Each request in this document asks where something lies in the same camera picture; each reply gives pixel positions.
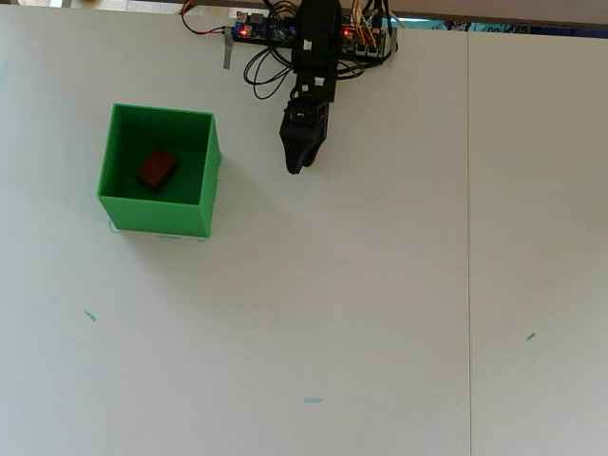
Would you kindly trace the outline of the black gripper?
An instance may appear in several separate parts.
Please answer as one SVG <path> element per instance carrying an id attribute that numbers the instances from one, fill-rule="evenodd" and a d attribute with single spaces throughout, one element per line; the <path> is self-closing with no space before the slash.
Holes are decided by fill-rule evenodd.
<path id="1" fill-rule="evenodd" d="M 279 129 L 288 172 L 310 167 L 327 138 L 330 104 L 306 97 L 290 100 Z"/>

